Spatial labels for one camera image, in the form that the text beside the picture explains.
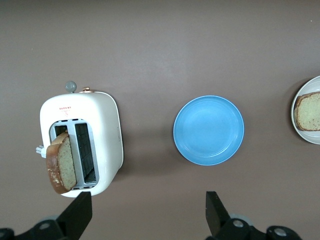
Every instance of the plate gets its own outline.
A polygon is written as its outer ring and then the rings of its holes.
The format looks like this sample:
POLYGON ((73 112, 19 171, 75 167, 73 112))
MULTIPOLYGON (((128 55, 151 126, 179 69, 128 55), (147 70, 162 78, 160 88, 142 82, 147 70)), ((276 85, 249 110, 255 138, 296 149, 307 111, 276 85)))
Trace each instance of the plate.
POLYGON ((297 101, 297 97, 302 96, 304 94, 309 94, 313 92, 320 91, 320 76, 317 76, 310 81, 308 81, 305 85, 303 85, 300 90, 295 95, 292 106, 291 106, 291 120, 294 129, 296 132, 306 141, 312 144, 320 144, 320 131, 301 131, 296 126, 296 118, 295 118, 295 105, 297 101))
POLYGON ((173 138, 182 156, 211 166, 231 158, 244 138, 244 120, 229 100, 214 95, 188 102, 178 113, 173 138))

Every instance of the toaster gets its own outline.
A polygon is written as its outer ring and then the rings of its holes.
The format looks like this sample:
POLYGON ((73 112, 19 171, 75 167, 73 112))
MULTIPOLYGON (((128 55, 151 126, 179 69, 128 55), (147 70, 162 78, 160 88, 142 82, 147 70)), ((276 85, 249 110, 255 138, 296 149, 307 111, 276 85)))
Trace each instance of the toaster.
POLYGON ((40 110, 43 145, 36 152, 46 157, 52 141, 67 131, 70 139, 76 185, 66 197, 81 192, 97 195, 112 182, 123 164, 124 152, 119 112, 107 93, 89 87, 75 93, 77 85, 69 81, 69 93, 48 99, 40 110))

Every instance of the bread crust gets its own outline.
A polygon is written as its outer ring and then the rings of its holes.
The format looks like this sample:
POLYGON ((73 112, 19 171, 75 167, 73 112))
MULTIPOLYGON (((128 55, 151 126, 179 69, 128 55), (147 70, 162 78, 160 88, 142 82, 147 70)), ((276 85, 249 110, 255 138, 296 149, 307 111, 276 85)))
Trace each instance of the bread crust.
POLYGON ((61 177, 58 159, 58 153, 60 151, 60 148, 68 138, 68 133, 63 132, 55 140, 53 140, 51 145, 48 146, 48 148, 46 149, 46 167, 49 179, 53 189, 58 194, 65 194, 71 190, 67 189, 64 185, 64 182, 61 177))
POLYGON ((295 107, 294 107, 295 125, 301 131, 310 131, 310 132, 320 131, 320 129, 306 129, 306 128, 302 127, 301 123, 299 122, 299 119, 300 119, 299 107, 300 107, 300 105, 302 103, 302 100, 304 100, 306 98, 309 98, 309 97, 311 97, 312 95, 315 95, 315 94, 320 94, 320 91, 307 93, 307 94, 304 94, 302 96, 298 96, 296 98, 295 107))

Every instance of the white plate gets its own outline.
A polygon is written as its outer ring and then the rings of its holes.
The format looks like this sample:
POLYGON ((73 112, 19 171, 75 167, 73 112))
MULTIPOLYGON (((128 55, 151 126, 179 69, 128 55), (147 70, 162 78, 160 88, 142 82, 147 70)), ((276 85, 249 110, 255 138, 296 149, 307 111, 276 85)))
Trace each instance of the white plate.
POLYGON ((313 92, 319 92, 320 91, 320 76, 317 76, 310 81, 308 81, 303 87, 300 88, 300 90, 295 95, 292 106, 291 106, 291 120, 294 129, 296 132, 306 141, 312 143, 312 144, 320 144, 320 131, 301 131, 296 126, 296 119, 295 119, 295 104, 297 97, 302 96, 304 94, 309 94, 313 92))

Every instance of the blue plate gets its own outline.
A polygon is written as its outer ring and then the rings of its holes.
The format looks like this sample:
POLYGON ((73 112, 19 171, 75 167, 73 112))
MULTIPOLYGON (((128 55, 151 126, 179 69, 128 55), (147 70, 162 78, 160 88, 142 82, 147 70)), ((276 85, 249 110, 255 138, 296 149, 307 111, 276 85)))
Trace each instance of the blue plate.
POLYGON ((190 162, 210 166, 231 158, 245 134, 237 107, 220 96, 201 96, 178 113, 173 138, 179 152, 190 162))

